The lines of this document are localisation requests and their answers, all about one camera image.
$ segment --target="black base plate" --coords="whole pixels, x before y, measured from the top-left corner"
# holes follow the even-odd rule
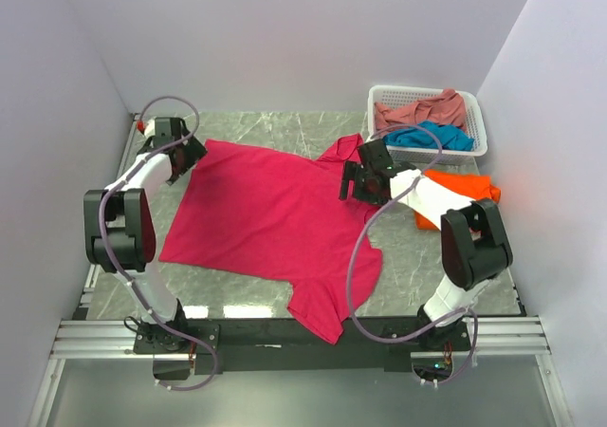
[[[418,329],[411,317],[373,317],[360,320],[375,335],[401,337]],[[313,370],[338,368],[383,368],[388,372],[411,372],[411,353],[428,351],[416,341],[386,345],[364,337],[348,319],[337,344],[329,344],[294,319],[188,320],[196,338],[211,344],[220,360],[221,372],[255,370]],[[468,331],[460,323],[450,334],[453,351],[468,351]],[[184,343],[181,353],[189,352]],[[136,340],[136,354],[168,354],[165,346],[145,337]],[[196,349],[195,374],[208,374],[212,357]]]

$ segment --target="orange shirt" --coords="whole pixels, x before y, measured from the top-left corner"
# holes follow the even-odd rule
[[[475,174],[451,174],[441,171],[429,170],[425,173],[426,177],[449,188],[451,191],[460,195],[469,196],[473,199],[483,199],[487,197],[495,202],[500,202],[502,191],[491,185],[490,176],[477,176]],[[423,215],[415,213],[415,225],[420,230],[438,229]]]

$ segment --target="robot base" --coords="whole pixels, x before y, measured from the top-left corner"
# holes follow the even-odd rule
[[[415,316],[361,318],[364,327],[380,337],[404,336],[419,328]],[[220,372],[256,370],[317,370],[345,368],[383,368],[386,372],[411,372],[411,353],[442,350],[451,342],[453,351],[469,351],[468,331],[463,322],[450,325],[449,334],[440,340],[412,341],[386,345],[371,342],[356,329],[352,320],[343,322],[343,334],[337,344],[315,336],[294,319],[220,319],[188,320],[188,332],[211,344],[219,355]],[[154,374],[159,380],[185,380],[192,373],[188,360],[174,360],[167,355],[165,343],[150,343],[140,331],[133,349],[135,354],[162,354],[156,360]],[[188,353],[190,344],[175,353]],[[210,354],[196,349],[196,375],[208,374],[212,367]]]

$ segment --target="t-shirt sleeve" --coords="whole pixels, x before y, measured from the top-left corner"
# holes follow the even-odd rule
[[[362,136],[359,134],[344,136],[336,140],[331,147],[317,159],[320,162],[337,163],[343,169],[341,163],[350,159],[359,162],[357,148],[362,144]]]
[[[372,252],[378,254],[361,258],[364,260],[362,265],[357,265],[359,276],[355,271],[352,286],[355,308],[369,298],[381,273],[381,251],[372,249]],[[345,278],[296,282],[287,309],[297,321],[323,340],[337,343],[343,332],[341,322],[350,316],[345,297]]]
[[[333,287],[319,280],[296,282],[287,309],[293,318],[323,340],[337,343],[343,328]]]

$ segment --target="cable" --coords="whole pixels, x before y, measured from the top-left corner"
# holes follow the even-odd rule
[[[457,370],[455,370],[455,372],[452,373],[450,377],[448,377],[442,381],[437,381],[436,384],[438,384],[438,385],[446,384],[446,383],[451,382],[451,381],[455,380],[456,378],[458,378],[464,372],[464,370],[466,370],[466,368],[468,368],[468,366],[472,362],[472,357],[474,356],[474,351],[476,350],[476,343],[478,341],[478,316],[476,315],[474,310],[472,310],[470,308],[469,308],[468,312],[469,312],[470,316],[472,317],[472,320],[474,321],[474,329],[472,332],[472,343],[470,344],[470,351],[469,351],[468,355],[466,356],[466,359],[464,360],[464,362],[459,366],[459,368]],[[423,381],[423,382],[425,384],[434,385],[434,381]]]
[[[131,332],[135,332],[136,334],[139,334],[139,331],[137,329],[129,326],[126,323],[126,320],[131,320],[133,323],[135,323],[137,325],[137,327],[141,327],[141,323],[137,319],[135,319],[135,317],[133,317],[133,316],[127,316],[126,318],[124,318],[122,320],[122,323],[124,324],[124,327],[126,327],[127,329],[129,329]]]
[[[137,280],[132,277],[131,275],[128,274],[128,272],[122,267],[122,265],[120,264],[120,261],[118,260],[116,254],[114,253],[114,251],[112,250],[111,246],[109,245],[109,240],[107,238],[107,228],[106,228],[106,224],[105,224],[105,208],[107,207],[107,202],[110,199],[110,197],[112,197],[113,194],[115,194],[118,190],[120,190],[124,185],[126,185],[126,183],[133,178],[133,176],[138,173],[141,168],[145,165],[145,163],[147,163],[150,158],[164,152],[167,149],[170,149],[172,147],[175,147],[183,142],[185,142],[187,139],[191,138],[193,136],[193,134],[196,132],[196,130],[198,129],[198,126],[200,125],[200,114],[198,113],[198,110],[194,107],[193,104],[191,104],[190,102],[188,102],[187,100],[184,100],[183,98],[179,98],[173,95],[164,95],[158,98],[155,98],[153,100],[151,100],[150,102],[148,102],[144,107],[143,110],[141,111],[140,117],[139,119],[141,121],[143,121],[143,118],[145,116],[145,113],[147,112],[147,110],[150,108],[150,106],[152,104],[154,104],[155,102],[159,102],[161,100],[175,100],[178,102],[183,102],[184,104],[187,104],[192,111],[194,112],[194,114],[196,115],[196,123],[193,126],[192,131],[187,134],[186,136],[175,140],[173,142],[170,142],[168,144],[165,144],[161,147],[158,147],[157,149],[155,149],[153,152],[150,152],[147,156],[145,156],[137,165],[135,165],[133,167],[133,169],[129,172],[129,174],[127,176],[125,176],[125,178],[118,182],[116,185],[114,185],[101,199],[101,204],[99,207],[99,215],[98,215],[98,220],[99,220],[99,227],[100,227],[100,232],[101,232],[101,240],[103,242],[103,245],[105,247],[105,251],[107,252],[107,256],[109,258],[109,260],[112,262],[112,264],[114,265],[114,267],[116,268],[116,271],[122,275],[124,277],[124,279],[126,280],[127,283],[130,283],[130,289],[133,291],[133,293],[135,294],[135,296],[138,298],[139,302],[141,303],[141,306],[143,306],[143,308],[147,311],[147,313],[150,315],[150,317],[156,321],[156,323],[162,327],[164,330],[166,330],[167,332],[169,332],[170,334],[175,335],[176,337],[179,337],[181,339],[187,340],[189,342],[192,343],[196,343],[199,344],[200,346],[202,346],[203,348],[205,348],[207,351],[209,351],[209,353],[212,356],[212,361],[213,361],[213,365],[212,365],[212,370],[211,373],[208,375],[208,377],[206,377],[203,381],[201,381],[198,384],[194,384],[192,386],[172,386],[171,384],[168,384],[164,381],[158,381],[158,384],[160,384],[161,386],[167,388],[168,390],[173,390],[173,391],[181,391],[181,392],[185,392],[185,391],[193,391],[194,389],[198,389],[202,386],[207,385],[209,382],[211,382],[211,380],[214,378],[214,376],[217,374],[217,372],[219,371],[219,359],[217,357],[217,353],[216,351],[213,349],[212,346],[210,346],[208,343],[205,343],[189,334],[185,334],[179,330],[176,330],[172,327],[170,327],[169,325],[166,325],[162,322],[162,320],[158,317],[158,315],[156,315],[156,313],[154,312],[154,310],[151,308],[150,304],[147,302],[147,300],[145,299],[145,297],[143,296],[143,293],[139,290],[138,286],[137,286]]]
[[[400,123],[397,125],[392,125],[388,128],[384,128],[382,130],[375,132],[375,134],[371,136],[371,139],[376,138],[381,133],[385,133],[387,131],[392,131],[396,128],[415,128],[419,131],[422,131],[422,132],[428,134],[428,136],[430,136],[432,138],[432,140],[434,141],[434,143],[436,144],[436,147],[438,148],[438,152],[436,153],[434,158],[430,161],[430,163],[428,163],[428,165],[421,170],[420,175],[415,178],[415,180],[411,183],[409,188],[407,188],[400,195],[397,195],[397,196],[393,197],[392,199],[390,199],[386,204],[384,204],[381,208],[379,208],[379,210],[377,212],[375,212],[373,214],[373,216],[369,219],[369,221],[367,221],[367,223],[365,223],[364,227],[362,228],[362,231],[360,232],[359,238],[357,239],[356,244],[354,245],[354,249],[352,250],[352,256],[350,256],[350,263],[348,264],[348,271],[347,271],[346,282],[345,282],[346,301],[348,303],[348,309],[350,312],[350,317],[352,318],[352,322],[354,323],[356,328],[360,331],[360,333],[362,335],[364,335],[365,337],[367,337],[369,340],[372,340],[372,341],[378,342],[378,343],[386,343],[386,344],[396,344],[396,343],[408,342],[416,337],[419,337],[421,334],[423,334],[424,332],[427,332],[428,330],[432,329],[433,327],[442,323],[443,321],[448,320],[449,318],[451,318],[453,316],[459,315],[461,313],[466,313],[467,311],[469,311],[468,309],[463,308],[463,307],[457,308],[456,310],[450,311],[449,313],[441,316],[437,320],[432,321],[431,323],[419,328],[415,332],[407,334],[403,337],[396,337],[393,339],[379,337],[375,334],[372,334],[371,332],[369,332],[367,329],[364,328],[364,326],[360,323],[359,318],[357,318],[356,309],[354,307],[354,301],[352,299],[352,280],[353,280],[353,275],[354,275],[354,266],[355,266],[355,263],[357,260],[357,256],[359,255],[360,246],[362,245],[364,238],[367,236],[369,229],[374,225],[374,223],[379,219],[379,217],[382,216],[385,212],[387,212],[392,206],[394,206],[400,198],[408,195],[417,186],[417,184],[419,183],[419,180],[421,180],[424,173],[426,171],[428,171],[429,169],[431,169],[438,162],[438,160],[441,158],[441,156],[443,154],[443,145],[440,143],[440,140],[436,137],[436,135],[434,133],[432,133],[431,131],[427,130],[426,128],[423,128],[414,123],[411,123],[411,124]],[[474,353],[474,347],[476,346],[478,321],[476,319],[476,314],[471,310],[469,312],[475,318],[475,324],[476,324],[476,327],[474,328],[474,331],[475,331],[474,337],[472,339],[473,345],[472,345],[472,348],[470,349],[470,354],[469,354],[469,358],[471,359],[471,356]]]

